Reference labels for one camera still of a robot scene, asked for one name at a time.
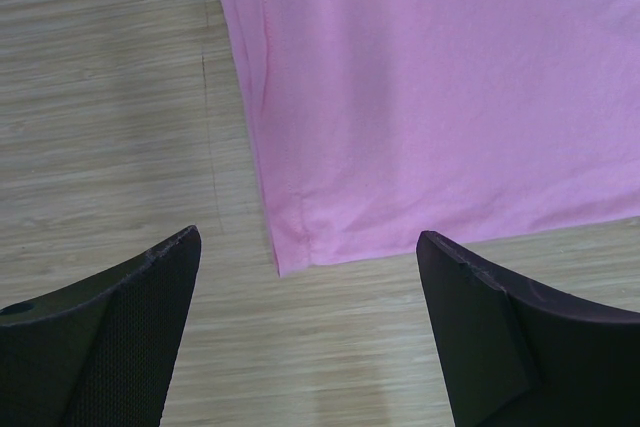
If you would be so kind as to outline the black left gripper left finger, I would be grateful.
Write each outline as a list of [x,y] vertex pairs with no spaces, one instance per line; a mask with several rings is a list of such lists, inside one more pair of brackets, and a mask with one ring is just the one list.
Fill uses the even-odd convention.
[[123,263],[1,310],[4,426],[157,426],[201,258],[188,226]]

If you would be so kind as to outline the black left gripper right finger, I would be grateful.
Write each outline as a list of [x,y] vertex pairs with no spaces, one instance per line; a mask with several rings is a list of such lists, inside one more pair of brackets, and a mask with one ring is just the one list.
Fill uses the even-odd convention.
[[639,315],[549,287],[433,231],[419,273],[457,426],[636,426]]

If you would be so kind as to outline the pink t shirt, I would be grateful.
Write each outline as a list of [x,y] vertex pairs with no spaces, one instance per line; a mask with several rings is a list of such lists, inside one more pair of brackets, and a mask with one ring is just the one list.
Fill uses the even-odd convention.
[[639,0],[221,0],[280,274],[639,212]]

